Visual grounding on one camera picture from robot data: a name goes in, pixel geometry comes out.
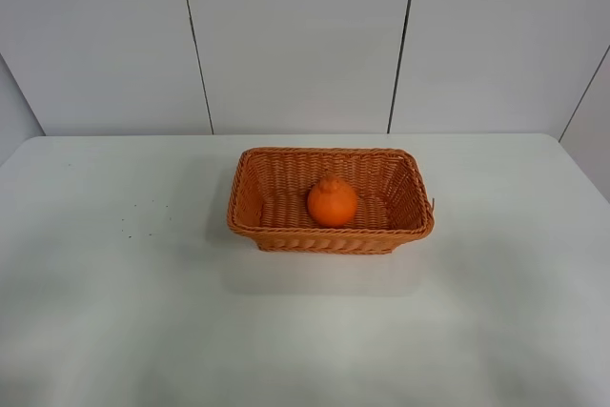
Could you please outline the orange with stem knob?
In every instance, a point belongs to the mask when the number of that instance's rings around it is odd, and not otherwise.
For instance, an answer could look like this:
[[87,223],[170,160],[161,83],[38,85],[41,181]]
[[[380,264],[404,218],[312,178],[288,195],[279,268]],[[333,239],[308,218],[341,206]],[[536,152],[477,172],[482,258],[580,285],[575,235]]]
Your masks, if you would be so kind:
[[318,225],[330,228],[350,223],[356,216],[357,204],[355,189],[333,173],[321,177],[307,197],[310,217]]

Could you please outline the orange wicker basket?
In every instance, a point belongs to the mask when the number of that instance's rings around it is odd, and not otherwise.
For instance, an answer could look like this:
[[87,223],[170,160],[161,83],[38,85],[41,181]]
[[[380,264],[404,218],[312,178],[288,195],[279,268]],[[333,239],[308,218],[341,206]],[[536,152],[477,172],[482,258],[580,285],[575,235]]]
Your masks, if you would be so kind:
[[415,159],[398,149],[254,148],[227,222],[262,251],[389,254],[435,220]]

